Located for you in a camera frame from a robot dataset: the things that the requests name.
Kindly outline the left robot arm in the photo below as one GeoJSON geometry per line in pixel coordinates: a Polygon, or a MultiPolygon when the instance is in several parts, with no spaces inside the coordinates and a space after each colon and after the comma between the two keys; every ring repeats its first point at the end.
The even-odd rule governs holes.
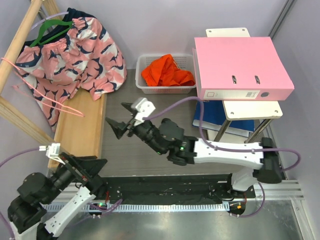
{"type": "Polygon", "coordinates": [[[107,185],[99,172],[107,159],[77,157],[65,152],[57,158],[61,163],[51,177],[31,173],[17,189],[19,195],[7,210],[16,240],[56,240],[85,205],[106,195],[107,185]],[[44,205],[51,204],[74,181],[81,184],[76,194],[52,218],[42,222],[47,213],[44,205]]]}

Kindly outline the white perforated basket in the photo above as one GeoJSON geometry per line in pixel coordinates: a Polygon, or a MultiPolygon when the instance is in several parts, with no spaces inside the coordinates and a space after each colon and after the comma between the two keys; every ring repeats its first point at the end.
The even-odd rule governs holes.
{"type": "Polygon", "coordinates": [[[141,55],[136,63],[135,85],[144,94],[187,94],[196,87],[193,56],[141,55]]]}

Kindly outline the orange shorts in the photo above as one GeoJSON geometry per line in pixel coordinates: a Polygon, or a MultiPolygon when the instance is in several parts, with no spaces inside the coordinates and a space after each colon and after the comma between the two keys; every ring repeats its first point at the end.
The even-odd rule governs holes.
{"type": "Polygon", "coordinates": [[[179,68],[171,54],[152,61],[140,75],[148,87],[191,87],[196,83],[193,74],[179,68]]]}

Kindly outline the blue book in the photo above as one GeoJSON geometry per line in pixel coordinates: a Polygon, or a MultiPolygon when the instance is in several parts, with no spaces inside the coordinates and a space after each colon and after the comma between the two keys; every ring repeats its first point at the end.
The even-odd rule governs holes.
{"type": "MultiPolygon", "coordinates": [[[[204,101],[202,128],[219,131],[226,120],[222,101],[204,101]]],[[[255,131],[254,120],[233,120],[226,133],[248,138],[255,131]]]]}

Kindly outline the white small shelf stand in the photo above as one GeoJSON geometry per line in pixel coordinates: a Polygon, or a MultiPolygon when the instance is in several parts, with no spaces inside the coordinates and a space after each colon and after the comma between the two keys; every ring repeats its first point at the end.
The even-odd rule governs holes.
{"type": "Polygon", "coordinates": [[[221,100],[226,120],[212,140],[212,145],[250,143],[272,120],[283,113],[277,101],[258,101],[247,95],[259,94],[256,73],[261,67],[241,43],[249,43],[251,36],[246,28],[214,28],[206,30],[205,58],[200,68],[201,88],[198,95],[203,100],[221,100]],[[246,139],[234,135],[224,137],[232,121],[262,120],[258,128],[246,139]]]}

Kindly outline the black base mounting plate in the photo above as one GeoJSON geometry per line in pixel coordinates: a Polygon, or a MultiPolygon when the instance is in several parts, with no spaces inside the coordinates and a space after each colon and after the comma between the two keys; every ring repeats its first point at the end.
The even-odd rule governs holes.
{"type": "Polygon", "coordinates": [[[123,205],[205,205],[256,197],[251,185],[245,192],[231,190],[230,174],[104,177],[96,200],[123,205]]]}

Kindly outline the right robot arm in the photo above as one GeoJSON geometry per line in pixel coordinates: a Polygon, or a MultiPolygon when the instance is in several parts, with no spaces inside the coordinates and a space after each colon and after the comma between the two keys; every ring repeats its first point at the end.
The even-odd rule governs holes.
{"type": "Polygon", "coordinates": [[[106,118],[115,136],[137,136],[158,155],[166,155],[167,160],[179,165],[221,163],[242,166],[229,175],[226,193],[238,197],[255,183],[279,184],[282,173],[275,151],[262,143],[224,143],[187,136],[183,128],[168,118],[159,127],[151,122],[156,109],[147,98],[139,98],[134,103],[121,104],[131,113],[128,122],[117,122],[106,118]]]}

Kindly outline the aluminium slotted rail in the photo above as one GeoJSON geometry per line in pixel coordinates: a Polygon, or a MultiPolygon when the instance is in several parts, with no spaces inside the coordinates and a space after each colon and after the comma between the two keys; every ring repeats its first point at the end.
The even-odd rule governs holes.
{"type": "Polygon", "coordinates": [[[117,212],[227,211],[232,202],[299,201],[304,199],[296,180],[253,184],[245,193],[231,193],[227,178],[219,175],[168,177],[109,177],[92,204],[117,212]]]}

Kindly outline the pink wire hanger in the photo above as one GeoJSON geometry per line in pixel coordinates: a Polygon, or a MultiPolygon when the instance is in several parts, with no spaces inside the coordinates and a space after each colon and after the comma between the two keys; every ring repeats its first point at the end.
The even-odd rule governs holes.
{"type": "MultiPolygon", "coordinates": [[[[18,66],[16,66],[13,62],[9,61],[8,59],[4,58],[4,57],[1,57],[0,58],[2,61],[5,61],[7,62],[8,64],[10,64],[12,67],[14,67],[17,71],[20,70],[20,68],[18,66]]],[[[50,97],[47,97],[46,95],[42,94],[40,91],[38,91],[35,87],[33,87],[29,82],[27,82],[18,72],[15,72],[16,76],[18,76],[28,87],[30,87],[32,90],[34,90],[38,95],[40,95],[41,97],[43,97],[44,99],[46,100],[49,100],[50,102],[52,103],[55,103],[56,106],[60,106],[60,108],[56,107],[56,106],[51,106],[51,108],[53,109],[56,109],[56,110],[60,110],[61,112],[64,112],[64,113],[67,113],[67,114],[72,114],[74,116],[78,116],[78,117],[82,117],[84,118],[85,117],[85,114],[82,113],[81,111],[75,109],[75,108],[72,108],[70,106],[67,106],[67,105],[64,105],[62,103],[60,103],[59,101],[56,101],[50,97]]],[[[32,98],[31,96],[27,95],[24,91],[21,91],[20,90],[20,86],[22,86],[22,83],[21,84],[16,84],[16,85],[12,85],[11,87],[18,93],[22,94],[22,95],[25,95],[29,98],[32,98]]],[[[39,103],[42,103],[42,105],[45,105],[47,107],[50,107],[49,104],[47,103],[43,103],[41,102],[40,100],[34,98],[35,101],[39,102],[39,103]]]]}

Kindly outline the pink patterned shorts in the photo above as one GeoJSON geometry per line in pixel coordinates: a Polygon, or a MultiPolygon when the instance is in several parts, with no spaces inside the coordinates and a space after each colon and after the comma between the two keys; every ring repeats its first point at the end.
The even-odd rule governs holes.
{"type": "MultiPolygon", "coordinates": [[[[41,39],[44,45],[26,41],[15,64],[19,74],[45,96],[63,104],[79,89],[88,91],[94,101],[117,91],[127,78],[126,62],[111,35],[93,15],[68,8],[64,22],[72,27],[56,26],[41,39]]],[[[59,105],[30,91],[53,131],[56,130],[59,105]]]]}

